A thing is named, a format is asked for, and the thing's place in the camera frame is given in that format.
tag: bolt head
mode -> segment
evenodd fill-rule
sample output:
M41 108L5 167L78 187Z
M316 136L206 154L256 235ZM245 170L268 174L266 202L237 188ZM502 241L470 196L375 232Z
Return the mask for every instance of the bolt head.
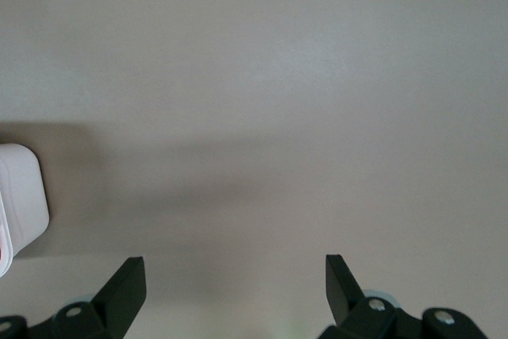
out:
M445 325L450 326L455 323L455 319L453 319L453 316L450 313L447 313L446 311L443 310L436 311L434 316L439 322L444 323Z
M79 315L81 314L81 307L77 306L77 307L72 307L71 309L69 309L67 311L67 313L65 313L65 316L67 318L72 318L72 317L75 317L76 315Z
M385 311L387 308L384 306L384 303L380 299L371 299L368 301L368 305L371 307L371 309L376 311Z
M11 322L2 322L0 323L0 333L4 333L9 331L9 329L13 326Z

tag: black plastic part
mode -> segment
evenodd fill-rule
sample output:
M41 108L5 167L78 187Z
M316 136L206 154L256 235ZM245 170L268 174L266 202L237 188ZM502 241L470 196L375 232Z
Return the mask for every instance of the black plastic part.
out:
M144 261L131 257L91 302L72 303L30 328L23 317L1 317L0 339L122 339L145 299Z
M436 312L445 311L453 317L453 323L440 322ZM423 313L421 319L425 337L436 339L487 339L479 327L465 314L451 309L433 308Z
M450 309L428 309L422 320L395 309L380 298L365 298L342 256L326 257L326 297L337 326L328 327L319 339L487 339L465 314ZM369 305L378 299L384 309ZM437 311L453 317L441 322Z
M131 257L92 299L92 304L113 339L127 333L146 299L144 261Z
M355 305L365 297L342 256L326 256L326 298L339 326Z
M3 330L0 331L0 339L27 338L28 330L26 327L26 319L19 315L1 317L0 327L3 328Z
M371 300L364 298L351 310L349 316L339 327L339 338L384 339L395 331L395 308L384 299L377 299L384 310L374 310L369 306Z

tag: white box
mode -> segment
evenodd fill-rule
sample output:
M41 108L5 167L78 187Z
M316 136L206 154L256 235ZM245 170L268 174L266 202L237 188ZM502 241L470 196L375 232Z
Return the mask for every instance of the white box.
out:
M48 227L39 161L19 144L0 144L0 277L13 257Z

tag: plastic part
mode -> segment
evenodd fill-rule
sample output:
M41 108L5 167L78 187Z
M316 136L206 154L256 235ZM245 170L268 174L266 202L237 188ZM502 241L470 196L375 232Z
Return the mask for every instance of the plastic part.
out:
M428 309L420 320L386 299L364 296L340 255L326 256L326 298L337 325L318 339L487 339L459 311Z
M25 146L0 144L0 277L48 227L39 161Z
M0 339L122 339L146 299L143 257L130 257L91 302L75 302L38 325L0 317Z

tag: metal screw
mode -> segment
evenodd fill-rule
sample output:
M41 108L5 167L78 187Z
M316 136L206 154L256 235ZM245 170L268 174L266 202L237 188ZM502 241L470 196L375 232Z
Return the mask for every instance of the metal screw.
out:
M370 301L368 301L368 305L371 307L371 309L376 311L385 311L386 309L383 301L379 299L371 299Z
M81 313L81 307L72 307L67 313L65 313L65 316L67 318L72 318L80 313Z
M2 322L0 323L0 333L4 333L9 330L13 324L11 322Z
M445 325L452 325L453 323L455 323L455 319L453 319L453 316L447 313L446 311L443 310L436 311L434 313L434 316L439 322L444 323Z

